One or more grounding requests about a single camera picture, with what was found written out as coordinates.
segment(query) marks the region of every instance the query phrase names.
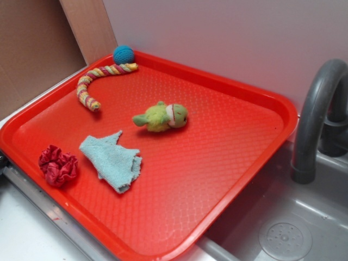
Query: sink drain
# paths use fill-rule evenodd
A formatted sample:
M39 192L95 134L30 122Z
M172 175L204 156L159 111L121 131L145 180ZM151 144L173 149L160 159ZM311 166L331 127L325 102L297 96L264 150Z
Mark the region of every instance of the sink drain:
M269 220L260 229L262 249L279 261L297 261L312 247L308 228L298 219L279 217Z

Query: red fabric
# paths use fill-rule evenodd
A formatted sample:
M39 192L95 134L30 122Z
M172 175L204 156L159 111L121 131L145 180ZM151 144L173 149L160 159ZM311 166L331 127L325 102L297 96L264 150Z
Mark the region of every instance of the red fabric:
M39 167L48 184L60 187L66 181L76 178L77 162L76 156L62 153L60 148L49 145L39 158Z

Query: sink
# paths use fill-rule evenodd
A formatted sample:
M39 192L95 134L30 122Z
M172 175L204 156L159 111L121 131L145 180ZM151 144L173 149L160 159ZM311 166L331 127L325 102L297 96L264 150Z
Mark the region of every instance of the sink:
M224 260L348 259L348 165L321 153L316 178L290 178L293 145L287 142L204 235Z

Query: plastic tray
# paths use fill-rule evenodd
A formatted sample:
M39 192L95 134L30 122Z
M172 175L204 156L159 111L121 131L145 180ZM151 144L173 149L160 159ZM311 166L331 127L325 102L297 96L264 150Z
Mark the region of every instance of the plastic tray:
M1 150L122 260L169 260L189 248L294 130L284 97L136 52L139 70L94 80L95 114L77 100L80 76L111 65L105 57L18 113L0 130ZM150 133L132 122L158 101L189 111L182 129ZM141 174L119 195L79 151L92 135L123 130L119 145L138 148ZM38 166L54 144L78 157L78 178L49 186Z

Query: green stuffed toy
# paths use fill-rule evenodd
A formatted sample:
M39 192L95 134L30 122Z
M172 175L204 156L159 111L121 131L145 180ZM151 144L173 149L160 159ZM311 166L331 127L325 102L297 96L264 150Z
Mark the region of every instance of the green stuffed toy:
M188 111L180 104L166 105L158 102L148 108L145 114L133 117L133 122L138 127L147 126L150 132L163 132L170 128L181 128L187 123Z

